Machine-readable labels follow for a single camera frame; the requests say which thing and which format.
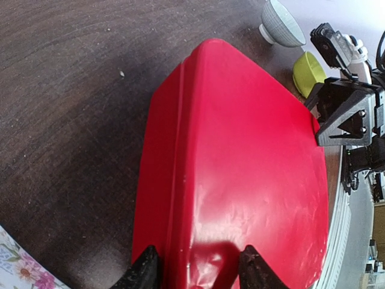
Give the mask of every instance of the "dark wood surface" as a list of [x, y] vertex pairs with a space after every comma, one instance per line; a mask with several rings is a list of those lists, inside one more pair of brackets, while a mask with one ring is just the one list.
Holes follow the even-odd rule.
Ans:
[[219, 37], [295, 91], [302, 51], [261, 39], [263, 3], [3, 0], [0, 224], [69, 286], [115, 283], [150, 98], [173, 68]]

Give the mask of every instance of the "red plastic container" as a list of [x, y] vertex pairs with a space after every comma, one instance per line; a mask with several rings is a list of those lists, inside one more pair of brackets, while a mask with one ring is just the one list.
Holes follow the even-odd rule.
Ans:
[[153, 96], [132, 258], [154, 244], [163, 288], [239, 288], [252, 244], [293, 289], [320, 276], [328, 192], [318, 123], [222, 40], [194, 50]]

